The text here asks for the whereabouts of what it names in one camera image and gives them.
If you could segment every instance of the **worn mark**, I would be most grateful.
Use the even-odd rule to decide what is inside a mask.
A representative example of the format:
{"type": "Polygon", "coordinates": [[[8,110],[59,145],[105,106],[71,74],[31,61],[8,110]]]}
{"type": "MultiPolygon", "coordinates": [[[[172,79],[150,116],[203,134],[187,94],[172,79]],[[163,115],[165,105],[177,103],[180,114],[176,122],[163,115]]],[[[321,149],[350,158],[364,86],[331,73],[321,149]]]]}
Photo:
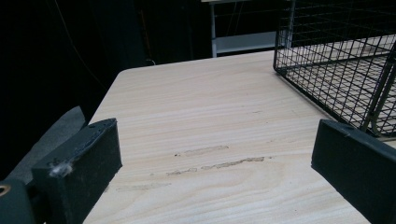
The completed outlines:
{"type": "Polygon", "coordinates": [[[187,150],[187,151],[184,151],[182,153],[176,153],[175,157],[180,157],[180,156],[186,156],[186,157],[199,156],[199,155],[203,155],[203,154],[208,153],[208,152],[218,151],[218,150],[223,150],[223,149],[228,149],[228,148],[229,147],[227,147],[227,146],[198,148],[198,149],[193,149],[193,150],[187,150]]]}
{"type": "Polygon", "coordinates": [[[212,165],[212,166],[203,166],[201,167],[201,169],[203,170],[210,170],[213,168],[224,168],[224,167],[229,167],[229,166],[235,166],[237,164],[241,164],[242,162],[245,161],[264,161],[265,157],[257,157],[257,158],[247,158],[241,161],[229,161],[229,162],[224,162],[222,164],[216,164],[216,165],[212,165]]]}
{"type": "Polygon", "coordinates": [[[190,169],[185,170],[185,171],[176,170],[176,171],[174,171],[172,173],[166,173],[166,175],[182,175],[182,174],[185,174],[185,173],[195,173],[197,171],[198,171],[197,168],[190,168],[190,169]]]}
{"type": "Polygon", "coordinates": [[[151,183],[147,185],[135,185],[135,186],[121,186],[117,187],[116,191],[117,192],[127,192],[127,191],[133,191],[133,190],[145,190],[145,189],[157,189],[160,187],[165,187],[169,186],[171,183],[151,183]]]}

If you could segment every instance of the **wood grain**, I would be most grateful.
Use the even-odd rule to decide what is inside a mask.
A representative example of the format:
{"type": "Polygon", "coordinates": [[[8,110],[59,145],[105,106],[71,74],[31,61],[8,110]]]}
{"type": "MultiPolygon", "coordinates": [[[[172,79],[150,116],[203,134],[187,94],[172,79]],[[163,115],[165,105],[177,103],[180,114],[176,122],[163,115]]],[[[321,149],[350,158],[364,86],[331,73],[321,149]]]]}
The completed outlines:
{"type": "Polygon", "coordinates": [[[85,223],[367,223],[310,167],[329,117],[273,54],[120,73],[92,122],[118,120],[123,167],[85,223]]]}

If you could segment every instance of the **wire grid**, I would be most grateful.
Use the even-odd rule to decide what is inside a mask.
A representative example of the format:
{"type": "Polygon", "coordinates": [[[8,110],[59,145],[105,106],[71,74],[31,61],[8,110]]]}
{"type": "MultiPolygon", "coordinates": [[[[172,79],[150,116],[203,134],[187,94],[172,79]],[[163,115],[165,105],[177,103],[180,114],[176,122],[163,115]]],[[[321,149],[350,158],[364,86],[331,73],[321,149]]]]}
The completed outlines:
{"type": "Polygon", "coordinates": [[[396,136],[396,1],[287,2],[275,70],[338,120],[396,136]]]}

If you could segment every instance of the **wooden table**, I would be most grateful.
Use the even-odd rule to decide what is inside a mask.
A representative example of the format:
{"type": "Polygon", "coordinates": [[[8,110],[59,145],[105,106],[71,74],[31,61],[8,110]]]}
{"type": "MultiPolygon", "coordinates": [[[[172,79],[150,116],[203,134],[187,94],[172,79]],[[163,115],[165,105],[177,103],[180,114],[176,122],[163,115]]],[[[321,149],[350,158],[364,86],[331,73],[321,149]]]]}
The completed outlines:
{"type": "Polygon", "coordinates": [[[123,167],[85,222],[366,223],[311,168],[329,117],[273,54],[121,72],[92,122],[118,120],[123,167]]]}

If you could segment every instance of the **wire basket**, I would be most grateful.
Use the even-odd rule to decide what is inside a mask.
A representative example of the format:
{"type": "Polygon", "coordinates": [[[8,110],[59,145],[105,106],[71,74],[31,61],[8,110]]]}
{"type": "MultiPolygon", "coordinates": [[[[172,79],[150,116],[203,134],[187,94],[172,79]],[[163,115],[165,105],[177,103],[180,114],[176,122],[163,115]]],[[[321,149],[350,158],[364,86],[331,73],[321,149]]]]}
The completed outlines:
{"type": "Polygon", "coordinates": [[[396,1],[285,1],[275,70],[338,121],[396,137],[396,1]]]}

